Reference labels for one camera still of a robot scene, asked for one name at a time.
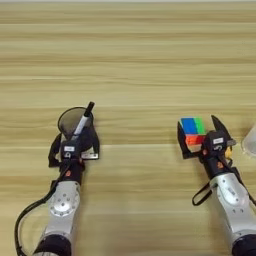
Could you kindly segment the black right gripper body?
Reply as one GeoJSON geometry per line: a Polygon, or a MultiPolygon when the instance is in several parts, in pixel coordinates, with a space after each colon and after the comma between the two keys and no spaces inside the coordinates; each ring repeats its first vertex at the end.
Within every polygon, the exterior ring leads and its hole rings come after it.
{"type": "Polygon", "coordinates": [[[200,162],[204,165],[210,180],[226,173],[234,173],[235,168],[227,162],[227,143],[214,144],[212,140],[205,140],[201,147],[200,162]]]}

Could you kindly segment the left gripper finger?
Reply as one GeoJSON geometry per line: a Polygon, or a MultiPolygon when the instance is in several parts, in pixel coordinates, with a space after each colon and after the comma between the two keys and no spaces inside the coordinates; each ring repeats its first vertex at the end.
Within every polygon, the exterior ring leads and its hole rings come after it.
{"type": "Polygon", "coordinates": [[[99,141],[98,135],[94,128],[92,128],[90,130],[90,138],[91,138],[91,145],[92,145],[93,152],[95,154],[99,154],[100,153],[100,141],[99,141]]]}
{"type": "Polygon", "coordinates": [[[57,154],[59,153],[59,150],[60,150],[61,137],[62,137],[62,134],[59,133],[55,137],[54,141],[51,144],[50,151],[49,151],[49,154],[48,154],[48,161],[49,161],[48,166],[50,168],[58,167],[60,165],[60,162],[56,158],[56,156],[57,156],[57,154]]]}

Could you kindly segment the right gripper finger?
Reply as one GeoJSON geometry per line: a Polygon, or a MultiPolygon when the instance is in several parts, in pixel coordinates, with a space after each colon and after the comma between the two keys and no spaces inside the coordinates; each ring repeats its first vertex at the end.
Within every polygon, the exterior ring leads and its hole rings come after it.
{"type": "Polygon", "coordinates": [[[180,121],[177,123],[177,138],[184,159],[198,157],[199,151],[191,151],[190,146],[198,146],[203,142],[203,134],[198,121],[180,121]]]}
{"type": "Polygon", "coordinates": [[[212,118],[215,130],[216,131],[223,131],[225,133],[227,139],[231,140],[232,137],[230,136],[227,128],[225,127],[225,125],[216,116],[212,115],[211,118],[212,118]]]}

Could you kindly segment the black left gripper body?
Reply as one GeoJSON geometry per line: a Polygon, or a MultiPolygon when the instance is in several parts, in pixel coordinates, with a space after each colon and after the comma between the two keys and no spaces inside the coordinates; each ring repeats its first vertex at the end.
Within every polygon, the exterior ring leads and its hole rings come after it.
{"type": "Polygon", "coordinates": [[[61,154],[59,167],[59,182],[74,181],[78,184],[82,183],[82,177],[86,170],[86,162],[89,160],[98,160],[100,154],[98,152],[67,152],[61,154]]]}

